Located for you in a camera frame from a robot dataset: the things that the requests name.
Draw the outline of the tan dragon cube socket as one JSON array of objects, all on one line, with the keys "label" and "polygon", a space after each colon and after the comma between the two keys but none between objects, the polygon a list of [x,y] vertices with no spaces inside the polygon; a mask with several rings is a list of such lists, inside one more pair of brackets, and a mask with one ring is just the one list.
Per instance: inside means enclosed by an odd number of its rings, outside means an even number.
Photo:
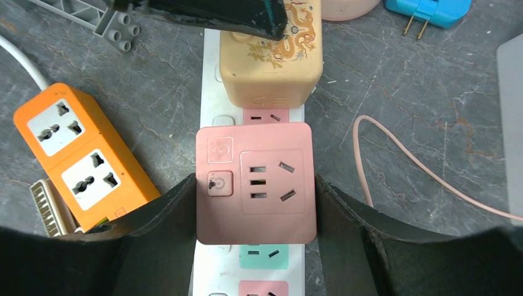
[{"label": "tan dragon cube socket", "polygon": [[321,77],[320,1],[285,1],[284,5],[288,22],[279,41],[220,33],[220,75],[235,106],[300,107]]}]

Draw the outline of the long white power strip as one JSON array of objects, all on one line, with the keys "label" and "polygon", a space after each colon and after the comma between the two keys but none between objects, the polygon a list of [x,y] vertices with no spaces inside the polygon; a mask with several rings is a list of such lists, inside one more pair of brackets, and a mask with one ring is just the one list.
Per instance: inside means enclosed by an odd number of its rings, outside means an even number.
[{"label": "long white power strip", "polygon": [[[233,105],[220,70],[220,32],[204,31],[200,127],[304,121],[304,108],[245,111]],[[242,295],[241,287],[269,287],[253,295],[305,295],[303,244],[203,245],[196,243],[191,295]]]}]

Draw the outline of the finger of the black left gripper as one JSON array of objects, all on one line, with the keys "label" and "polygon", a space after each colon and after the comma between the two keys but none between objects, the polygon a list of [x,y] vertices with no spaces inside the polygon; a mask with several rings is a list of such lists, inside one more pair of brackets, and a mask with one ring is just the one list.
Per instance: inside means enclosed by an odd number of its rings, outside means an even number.
[{"label": "finger of the black left gripper", "polygon": [[287,25],[283,1],[108,0],[109,8],[180,25],[231,31],[279,41]]}]

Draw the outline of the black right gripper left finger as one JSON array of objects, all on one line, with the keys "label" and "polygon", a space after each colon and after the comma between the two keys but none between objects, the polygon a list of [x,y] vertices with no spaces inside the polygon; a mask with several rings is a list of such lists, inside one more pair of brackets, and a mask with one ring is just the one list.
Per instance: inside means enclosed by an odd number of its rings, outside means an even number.
[{"label": "black right gripper left finger", "polygon": [[196,244],[196,177],[84,234],[1,228],[2,295],[187,295]]}]

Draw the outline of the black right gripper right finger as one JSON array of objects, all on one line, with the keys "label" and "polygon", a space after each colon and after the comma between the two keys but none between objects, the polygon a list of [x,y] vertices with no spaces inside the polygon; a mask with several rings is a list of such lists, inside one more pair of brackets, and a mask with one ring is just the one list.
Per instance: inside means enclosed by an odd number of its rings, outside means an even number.
[{"label": "black right gripper right finger", "polygon": [[396,220],[315,178],[328,295],[521,295],[522,228],[455,237]]}]

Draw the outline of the pink cube socket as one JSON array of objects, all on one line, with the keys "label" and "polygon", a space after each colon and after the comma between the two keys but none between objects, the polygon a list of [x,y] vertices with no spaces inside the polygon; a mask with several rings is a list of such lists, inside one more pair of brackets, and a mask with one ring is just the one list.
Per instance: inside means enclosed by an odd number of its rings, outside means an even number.
[{"label": "pink cube socket", "polygon": [[312,242],[317,225],[310,126],[200,129],[196,212],[197,239],[205,245]]}]

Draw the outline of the blue adapter plug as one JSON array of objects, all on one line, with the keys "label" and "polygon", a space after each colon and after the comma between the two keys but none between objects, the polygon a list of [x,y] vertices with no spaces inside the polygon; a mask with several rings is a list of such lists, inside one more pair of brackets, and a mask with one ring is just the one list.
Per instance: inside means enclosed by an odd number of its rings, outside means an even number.
[{"label": "blue adapter plug", "polygon": [[468,13],[472,0],[385,0],[389,11],[409,17],[403,35],[409,31],[414,20],[423,23],[416,39],[420,39],[428,24],[449,29]]}]

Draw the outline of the white adapter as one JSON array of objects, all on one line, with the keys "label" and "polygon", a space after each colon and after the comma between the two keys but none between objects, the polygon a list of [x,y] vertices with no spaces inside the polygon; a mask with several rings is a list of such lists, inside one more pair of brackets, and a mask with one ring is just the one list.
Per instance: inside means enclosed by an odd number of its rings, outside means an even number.
[{"label": "white adapter", "polygon": [[496,54],[509,212],[522,216],[522,35]]}]

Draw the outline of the orange power strip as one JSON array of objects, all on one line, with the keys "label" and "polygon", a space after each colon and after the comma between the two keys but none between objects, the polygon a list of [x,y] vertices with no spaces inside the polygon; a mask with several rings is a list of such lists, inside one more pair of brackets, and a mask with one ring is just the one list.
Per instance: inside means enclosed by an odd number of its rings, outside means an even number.
[{"label": "orange power strip", "polygon": [[160,196],[89,94],[52,84],[19,107],[13,121],[85,231]]}]

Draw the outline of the pink round socket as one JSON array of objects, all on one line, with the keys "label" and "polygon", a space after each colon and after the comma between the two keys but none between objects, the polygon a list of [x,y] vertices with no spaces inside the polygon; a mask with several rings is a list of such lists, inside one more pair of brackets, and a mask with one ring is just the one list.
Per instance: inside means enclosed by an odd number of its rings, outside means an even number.
[{"label": "pink round socket", "polygon": [[372,11],[381,0],[321,0],[323,20],[342,22],[356,19]]}]

